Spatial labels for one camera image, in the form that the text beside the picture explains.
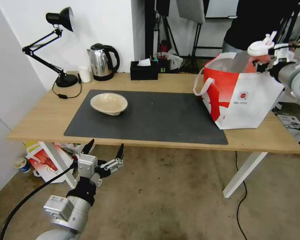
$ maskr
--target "kettle lid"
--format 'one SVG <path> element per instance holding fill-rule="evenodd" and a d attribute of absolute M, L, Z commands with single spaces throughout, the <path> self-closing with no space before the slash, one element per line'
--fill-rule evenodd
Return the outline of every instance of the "kettle lid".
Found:
<path fill-rule="evenodd" d="M 101 43 L 97 43 L 97 44 L 94 44 L 91 46 L 91 49 L 92 50 L 100 50 L 100 49 L 103 49 L 104 46 L 101 44 Z"/>

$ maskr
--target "wooden table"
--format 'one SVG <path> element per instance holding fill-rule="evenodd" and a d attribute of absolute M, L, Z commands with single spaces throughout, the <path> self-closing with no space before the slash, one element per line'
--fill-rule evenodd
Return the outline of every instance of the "wooden table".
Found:
<path fill-rule="evenodd" d="M 92 80 L 89 83 L 83 83 L 82 93 L 77 98 L 67 100 L 59 99 L 50 90 L 19 125 L 11 131 L 8 139 L 39 141 L 46 152 L 56 158 L 55 165 L 57 168 L 65 170 L 67 167 L 58 157 L 52 142 L 88 143 L 91 140 L 91 138 L 86 137 L 69 137 L 63 135 L 90 89 L 192 93 L 194 79 L 195 75 L 192 74 L 159 74 L 158 80 L 131 81 L 129 73 L 116 73 L 115 77 L 109 81 L 97 82 Z M 66 94 L 68 96 L 75 96 L 79 90 L 79 84 L 64 89 L 55 87 L 57 93 Z M 252 152 L 223 190 L 226 198 L 231 196 L 268 152 L 300 153 L 300 145 L 272 112 L 267 115 L 257 129 L 235 129 L 225 130 L 224 132 L 228 140 L 228 145 L 105 138 L 95 138 L 95 143 L 99 145 L 120 145 L 124 143 L 128 146 Z M 71 187 L 75 187 L 76 182 L 71 174 L 65 175 L 65 179 Z"/>

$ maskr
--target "black desk lamp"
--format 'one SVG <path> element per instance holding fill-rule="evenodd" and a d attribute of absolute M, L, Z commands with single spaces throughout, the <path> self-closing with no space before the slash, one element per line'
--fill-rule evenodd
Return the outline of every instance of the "black desk lamp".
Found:
<path fill-rule="evenodd" d="M 63 68 L 52 65 L 51 63 L 46 62 L 45 60 L 39 58 L 38 56 L 36 56 L 34 54 L 35 51 L 39 50 L 40 48 L 48 45 L 49 43 L 51 43 L 54 40 L 61 37 L 63 30 L 59 28 L 59 25 L 62 25 L 69 31 L 73 32 L 73 29 L 71 26 L 71 22 L 73 23 L 72 9 L 70 7 L 67 7 L 65 9 L 63 9 L 60 13 L 47 13 L 46 19 L 47 19 L 48 23 L 51 23 L 55 29 L 48 35 L 44 36 L 43 38 L 40 38 L 38 41 L 30 44 L 29 46 L 22 48 L 22 51 L 23 51 L 23 53 L 29 55 L 30 57 L 34 58 L 35 60 L 46 65 L 48 68 L 57 72 L 59 74 L 59 76 L 55 83 L 57 84 L 58 87 L 73 86 L 78 82 L 77 76 L 64 73 Z M 56 34 L 57 37 L 55 37 L 54 39 L 52 39 L 46 43 L 38 44 L 40 41 L 42 41 L 43 39 L 45 39 L 53 34 Z"/>

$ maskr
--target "ceramic bowl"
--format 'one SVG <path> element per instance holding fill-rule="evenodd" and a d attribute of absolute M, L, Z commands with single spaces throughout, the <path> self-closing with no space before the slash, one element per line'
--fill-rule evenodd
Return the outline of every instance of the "ceramic bowl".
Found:
<path fill-rule="evenodd" d="M 101 93 L 91 98 L 90 105 L 99 112 L 117 116 L 126 110 L 128 101 L 120 94 Z"/>

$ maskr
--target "stainless steel kettle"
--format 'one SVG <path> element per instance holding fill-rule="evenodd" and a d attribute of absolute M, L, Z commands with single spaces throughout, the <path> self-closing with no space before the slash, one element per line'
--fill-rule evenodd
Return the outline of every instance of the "stainless steel kettle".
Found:
<path fill-rule="evenodd" d="M 93 78 L 97 81 L 106 81 L 113 78 L 120 65 L 119 54 L 114 47 L 97 43 L 87 49 L 90 58 Z M 113 52 L 117 59 L 117 65 L 113 67 L 109 52 Z"/>

